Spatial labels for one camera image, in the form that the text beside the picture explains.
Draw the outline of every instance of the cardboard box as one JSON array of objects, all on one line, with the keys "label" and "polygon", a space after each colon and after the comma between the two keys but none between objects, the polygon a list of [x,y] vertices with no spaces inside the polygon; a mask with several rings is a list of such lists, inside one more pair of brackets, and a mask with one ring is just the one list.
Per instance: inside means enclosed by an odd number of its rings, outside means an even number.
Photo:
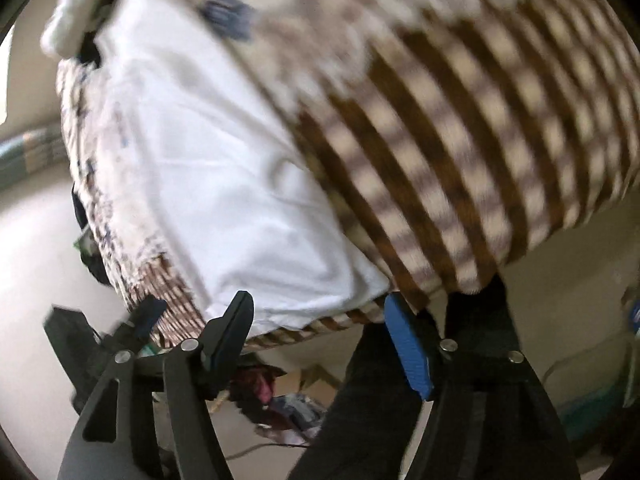
[{"label": "cardboard box", "polygon": [[340,381],[324,368],[315,365],[278,377],[275,381],[274,395],[279,397],[301,393],[328,408],[334,402],[340,384]]}]

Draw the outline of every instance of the person's leg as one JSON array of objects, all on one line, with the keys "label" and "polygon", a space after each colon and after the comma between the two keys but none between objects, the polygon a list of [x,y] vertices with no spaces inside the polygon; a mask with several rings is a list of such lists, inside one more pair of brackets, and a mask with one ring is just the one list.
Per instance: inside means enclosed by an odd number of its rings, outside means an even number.
[{"label": "person's leg", "polygon": [[421,407],[386,326],[366,326],[318,437],[288,480],[397,480]]}]

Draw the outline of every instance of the cable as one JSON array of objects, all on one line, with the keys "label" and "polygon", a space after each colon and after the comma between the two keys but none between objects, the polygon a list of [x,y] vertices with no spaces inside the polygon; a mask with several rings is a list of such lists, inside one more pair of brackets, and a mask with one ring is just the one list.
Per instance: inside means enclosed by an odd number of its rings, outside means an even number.
[{"label": "cable", "polygon": [[225,456],[225,460],[227,462],[231,462],[232,460],[236,460],[238,458],[242,458],[243,456],[247,456],[249,453],[257,451],[258,449],[261,449],[263,447],[292,447],[292,448],[301,447],[303,449],[307,449],[308,448],[308,446],[306,446],[304,444],[277,444],[275,442],[269,442],[267,444],[257,444],[256,446],[251,446],[251,447],[245,449],[244,451],[240,451],[238,453],[234,453],[233,455]]}]

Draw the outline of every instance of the white pillowcase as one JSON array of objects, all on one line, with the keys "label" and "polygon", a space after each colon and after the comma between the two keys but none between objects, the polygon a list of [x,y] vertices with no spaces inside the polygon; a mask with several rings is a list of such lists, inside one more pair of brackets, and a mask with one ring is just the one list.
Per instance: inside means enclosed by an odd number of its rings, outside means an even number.
[{"label": "white pillowcase", "polygon": [[250,336],[388,290],[290,132],[185,0],[119,0],[96,42],[143,199],[207,320],[237,290],[255,300]]},{"label": "white pillowcase", "polygon": [[80,52],[84,32],[99,0],[58,0],[40,48],[53,59],[70,59]]}]

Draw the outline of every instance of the brown stripe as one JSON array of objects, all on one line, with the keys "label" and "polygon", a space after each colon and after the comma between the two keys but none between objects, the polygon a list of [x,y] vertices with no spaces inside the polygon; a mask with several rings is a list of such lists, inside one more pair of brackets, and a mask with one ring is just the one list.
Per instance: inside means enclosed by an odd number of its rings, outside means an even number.
[{"label": "brown stripe", "polygon": [[344,330],[344,327],[340,326],[333,317],[322,317],[318,321],[332,332],[340,332],[340,330]]},{"label": "brown stripe", "polygon": [[[578,12],[580,12],[582,17],[585,19],[592,37],[596,38],[596,40],[600,42],[600,44],[607,51],[607,54],[609,54],[609,57],[612,59],[616,67],[616,76],[614,78],[615,81],[618,81],[619,78],[623,78],[625,81],[625,88],[628,90],[628,85],[627,85],[628,80],[625,78],[625,74],[618,62],[616,53],[613,51],[612,47],[609,45],[609,42],[607,41],[607,39],[603,38],[600,35],[597,27],[593,23],[593,20],[591,18],[591,13],[587,12],[587,10],[584,8],[584,3],[581,0],[569,0],[569,1],[575,6]],[[562,14],[564,19],[569,21],[572,34],[576,34],[579,36],[578,31],[575,27],[575,24],[573,20],[570,19],[571,17],[568,16],[567,12],[561,7],[559,8],[559,12]],[[611,86],[611,84],[607,80],[607,75],[605,74],[603,67],[599,63],[598,57],[595,55],[594,51],[586,45],[585,45],[585,50],[587,51],[587,54],[589,56],[591,63],[594,65],[594,68],[596,69],[596,72],[598,74],[598,77],[600,78],[601,83],[603,83],[604,88],[607,91],[607,97],[609,98],[610,109],[613,113],[614,131],[616,136],[618,137],[618,140],[620,141],[620,168],[622,169],[622,175],[624,176],[629,171],[629,165],[630,165],[629,146],[628,146],[628,141],[626,139],[626,134],[625,134],[625,131],[626,131],[625,124],[624,124],[624,121],[622,120],[622,116],[620,115],[620,106],[618,105],[618,95],[615,89]],[[606,138],[609,135],[609,133],[603,132],[603,135]],[[611,190],[609,191],[609,193],[602,198],[604,200],[607,200],[611,198],[612,194],[613,194],[613,186],[611,186]],[[596,202],[596,208],[599,207],[601,204],[602,202]]]},{"label": "brown stripe", "polygon": [[[380,58],[374,54],[369,77],[376,85],[379,83],[377,76],[383,75],[380,74],[379,62]],[[420,249],[442,280],[445,290],[447,292],[458,290],[456,267],[442,241],[442,235],[425,211],[418,193],[404,174],[394,154],[389,150],[385,139],[356,101],[342,100],[333,95],[329,99],[384,182],[391,198],[399,207],[409,228],[414,232]]]},{"label": "brown stripe", "polygon": [[304,341],[304,336],[300,333],[297,332],[295,330],[287,330],[286,328],[281,328],[281,330],[288,335],[290,338],[293,339],[293,341],[295,341],[296,343],[300,342],[300,341]]},{"label": "brown stripe", "polygon": [[272,348],[273,347],[273,341],[265,338],[265,336],[263,335],[259,335],[254,337],[255,343],[257,345],[260,345],[261,348]]},{"label": "brown stripe", "polygon": [[[624,25],[622,24],[622,22],[618,22],[616,23],[615,20],[612,19],[612,17],[610,16],[610,14],[607,12],[607,9],[605,7],[606,2],[604,0],[591,0],[592,3],[594,3],[599,9],[600,9],[600,13],[604,16],[604,18],[607,20],[607,25],[609,25],[609,27],[612,30],[615,30],[618,34],[620,34],[621,36],[623,34],[628,34],[628,32],[626,31]],[[633,71],[634,71],[634,75],[636,77],[636,80],[640,80],[640,67],[636,64],[635,59],[634,59],[634,55],[631,52],[631,46],[629,44],[628,41],[626,41],[626,39],[624,37],[620,37],[618,38],[618,40],[620,41],[620,43],[623,45],[624,49],[625,49],[625,53],[626,56],[629,60],[629,64],[631,65]],[[622,74],[622,77],[625,77],[625,73],[622,71],[622,67],[618,67],[618,69],[620,70],[620,73]],[[629,97],[631,99],[631,113],[633,115],[632,117],[632,121],[635,124],[635,131],[636,131],[636,139],[638,140],[638,146],[640,146],[640,111],[638,110],[638,106],[640,104],[638,104],[636,102],[636,98],[634,96],[634,90],[632,85],[629,83],[629,81],[627,79],[625,79],[626,81],[626,88],[628,90],[629,93]]]},{"label": "brown stripe", "polygon": [[351,319],[354,323],[360,325],[371,323],[371,320],[361,310],[350,310],[347,312],[347,316],[349,316],[349,319]]},{"label": "brown stripe", "polygon": [[484,38],[475,30],[473,23],[460,22],[452,27],[452,32],[476,56],[478,63],[495,81],[511,112],[516,117],[520,131],[533,153],[538,177],[543,183],[551,232],[557,231],[564,225],[564,205],[562,204],[556,168],[546,150],[538,119],[531,115],[526,104],[522,101],[512,75],[495,59]]},{"label": "brown stripe", "polygon": [[257,352],[258,350],[262,350],[264,345],[260,343],[260,340],[257,337],[252,337],[251,339],[247,339],[244,343],[244,350],[249,350],[253,352]]},{"label": "brown stripe", "polygon": [[[605,15],[607,21],[611,26],[625,38],[625,43],[630,40],[634,47],[638,47],[637,38],[640,38],[638,33],[638,23],[635,17],[629,15],[628,9],[625,7],[625,3],[621,0],[592,0],[596,3]],[[639,56],[631,56],[632,60],[640,60]]]},{"label": "brown stripe", "polygon": [[429,298],[418,287],[404,263],[398,257],[391,240],[389,240],[384,228],[380,225],[380,221],[354,186],[349,172],[344,167],[344,163],[326,140],[318,123],[308,112],[303,111],[300,114],[296,132],[302,137],[303,142],[308,142],[313,147],[318,159],[325,168],[327,178],[332,181],[335,189],[341,193],[345,202],[357,215],[363,229],[375,243],[380,256],[389,267],[396,285],[407,301],[416,308],[427,306]]},{"label": "brown stripe", "polygon": [[[562,49],[556,41],[556,38],[551,33],[544,17],[540,15],[538,10],[533,6],[532,0],[524,0],[518,8],[520,12],[533,24],[538,34],[543,38],[545,46],[558,60],[562,70],[574,83],[578,92],[586,99],[587,97],[584,95],[580,81],[574,73],[571,60],[565,50]],[[556,113],[558,114],[558,118],[562,124],[562,130],[566,135],[566,141],[574,155],[575,184],[578,193],[578,203],[580,205],[577,223],[580,223],[587,214],[587,206],[589,202],[589,165],[587,163],[585,147],[580,139],[580,133],[578,133],[578,117],[575,107],[569,103],[564,92],[562,92],[562,89],[559,87],[558,80],[555,78],[548,60],[545,60],[544,57],[542,57],[542,55],[535,49],[535,47],[532,46],[529,40],[520,31],[518,26],[513,24],[513,18],[505,20],[504,23],[516,39],[523,55],[529,59],[530,63],[535,68],[536,73],[542,79],[542,84],[549,97],[549,104],[556,109]]]},{"label": "brown stripe", "polygon": [[173,332],[169,334],[172,339],[172,342],[176,344],[182,339],[185,339],[185,335],[183,333],[182,327],[179,323],[176,322],[175,317],[172,316],[171,313],[166,312],[162,317],[164,323],[169,327],[170,331]]},{"label": "brown stripe", "polygon": [[[449,203],[454,206],[471,245],[473,256],[478,264],[478,279],[482,286],[487,285],[497,270],[495,259],[490,253],[484,237],[476,205],[436,128],[422,111],[414,95],[398,77],[396,71],[377,52],[372,53],[369,78],[394,108],[440,181],[442,190],[449,199]],[[441,237],[439,243],[446,250]]]},{"label": "brown stripe", "polygon": [[406,32],[401,38],[414,56],[436,78],[478,147],[482,159],[495,180],[507,218],[512,225],[513,234],[508,262],[518,259],[527,252],[527,217],[520,191],[504,161],[500,142],[495,138],[489,124],[478,109],[474,96],[467,91],[449,65],[449,61],[430,43],[426,35],[422,32]]},{"label": "brown stripe", "polygon": [[280,346],[284,343],[284,341],[281,341],[273,332],[262,334],[262,337],[266,340],[266,343],[269,346]]},{"label": "brown stripe", "polygon": [[307,326],[305,326],[302,330],[300,330],[300,332],[310,333],[308,336],[305,336],[305,339],[319,334],[318,330],[316,330],[313,326],[311,326],[311,324],[308,324]]}]

